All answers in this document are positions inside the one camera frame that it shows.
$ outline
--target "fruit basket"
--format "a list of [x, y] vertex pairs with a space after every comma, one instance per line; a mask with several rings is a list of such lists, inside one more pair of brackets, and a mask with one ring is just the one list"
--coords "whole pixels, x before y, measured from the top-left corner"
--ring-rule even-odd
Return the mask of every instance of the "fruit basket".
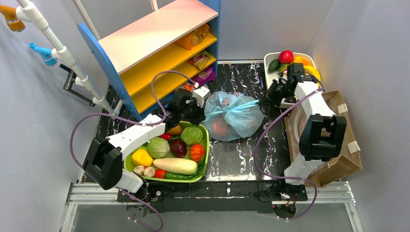
[[[280, 54], [280, 52], [273, 52], [273, 53], [266, 54], [266, 56], [264, 57], [266, 89], [269, 89], [269, 87], [272, 84], [273, 80], [278, 80], [280, 78], [278, 71], [272, 72], [272, 73], [268, 72], [268, 67], [269, 67], [270, 62], [272, 62], [274, 59], [278, 59], [279, 54]], [[306, 54], [297, 53], [297, 52], [293, 52], [293, 56], [294, 57], [303, 57], [303, 58], [307, 59], [312, 64], [312, 66], [316, 68], [315, 62], [313, 61], [312, 57], [310, 57]]]
[[[189, 179], [189, 180], [160, 179], [160, 178], [143, 176], [144, 179], [154, 180], [154, 181], [164, 181], [164, 182], [193, 183], [193, 182], [196, 182], [196, 181], [200, 180], [205, 175], [206, 166], [207, 166], [207, 163], [208, 163], [208, 156], [209, 156], [209, 134], [208, 134], [208, 130], [203, 125], [195, 126], [195, 125], [193, 125], [189, 122], [185, 122], [185, 121], [180, 121], [179, 124], [180, 124], [180, 126], [183, 130], [187, 127], [196, 127], [198, 129], [200, 129], [201, 132], [203, 133], [202, 140], [199, 144], [201, 144], [205, 149], [205, 162], [204, 162], [204, 165], [201, 166], [201, 167], [198, 167], [198, 171], [199, 171], [198, 174], [195, 177], [193, 177], [192, 179]], [[191, 147], [187, 147], [187, 154], [184, 157], [184, 159], [189, 159], [190, 160], [190, 148]], [[136, 151], [139, 150], [139, 149], [147, 150], [147, 144], [144, 144], [141, 147], [137, 148]], [[171, 151], [169, 151], [168, 154], [166, 155], [166, 158], [175, 158], [175, 156], [173, 155], [173, 153]], [[124, 160], [124, 169], [132, 172], [135, 167], [136, 167], [136, 165], [132, 162], [132, 153], [131, 153]]]

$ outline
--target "green cabbage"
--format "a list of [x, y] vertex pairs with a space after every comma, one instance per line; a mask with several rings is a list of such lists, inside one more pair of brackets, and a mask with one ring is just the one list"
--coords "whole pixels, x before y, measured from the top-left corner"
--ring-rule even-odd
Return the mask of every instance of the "green cabbage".
[[187, 127], [182, 132], [181, 139], [187, 146], [201, 143], [202, 131], [196, 127]]
[[147, 149], [154, 159], [164, 158], [169, 152], [169, 144], [165, 139], [155, 137], [149, 141]]

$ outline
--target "cardboard box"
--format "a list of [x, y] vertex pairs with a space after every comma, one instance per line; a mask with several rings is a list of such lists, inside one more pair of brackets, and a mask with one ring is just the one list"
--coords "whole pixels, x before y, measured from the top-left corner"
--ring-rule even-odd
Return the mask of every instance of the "cardboard box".
[[[329, 183], [362, 170], [363, 168], [360, 159], [360, 148], [354, 138], [347, 106], [340, 91], [325, 92], [323, 93], [323, 97], [329, 108], [333, 110], [336, 115], [346, 118], [347, 126], [339, 156], [317, 167], [308, 177], [308, 179], [313, 181], [318, 187], [325, 187]], [[302, 105], [295, 107], [289, 117], [285, 118], [291, 162], [293, 162], [299, 154], [299, 143], [296, 140], [296, 136], [302, 134], [306, 121], [307, 117]]]

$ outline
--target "black marble tabletop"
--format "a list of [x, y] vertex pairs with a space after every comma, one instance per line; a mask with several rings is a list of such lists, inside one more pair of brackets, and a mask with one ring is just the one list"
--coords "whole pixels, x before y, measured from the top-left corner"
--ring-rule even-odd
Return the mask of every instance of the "black marble tabletop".
[[[211, 93], [216, 91], [240, 92], [259, 99], [266, 93], [264, 66], [260, 63], [250, 64], [220, 64], [218, 76], [208, 84]], [[106, 96], [111, 105], [116, 105], [119, 98], [110, 86]], [[249, 137], [229, 142], [211, 139], [208, 167], [205, 177], [201, 181], [252, 181], [268, 180], [254, 170], [252, 153], [254, 146], [268, 125], [280, 115], [280, 109], [273, 106], [261, 106], [264, 115], [262, 125], [256, 133]], [[123, 107], [120, 116], [127, 119], [134, 118]], [[110, 136], [130, 127], [130, 124], [102, 117], [97, 134]], [[290, 165], [288, 144], [284, 121], [276, 124], [264, 137], [259, 148], [258, 165], [266, 173], [280, 175]], [[87, 175], [85, 182], [92, 182]]]

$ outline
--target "blue pipe fitting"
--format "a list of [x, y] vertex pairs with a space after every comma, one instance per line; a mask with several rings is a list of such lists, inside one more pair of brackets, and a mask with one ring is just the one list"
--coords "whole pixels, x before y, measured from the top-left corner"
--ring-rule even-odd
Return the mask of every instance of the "blue pipe fitting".
[[38, 47], [35, 43], [30, 43], [30, 48], [32, 48], [35, 52], [41, 55], [43, 58], [44, 63], [47, 66], [53, 66], [57, 64], [57, 60], [51, 56], [51, 50], [43, 47]]

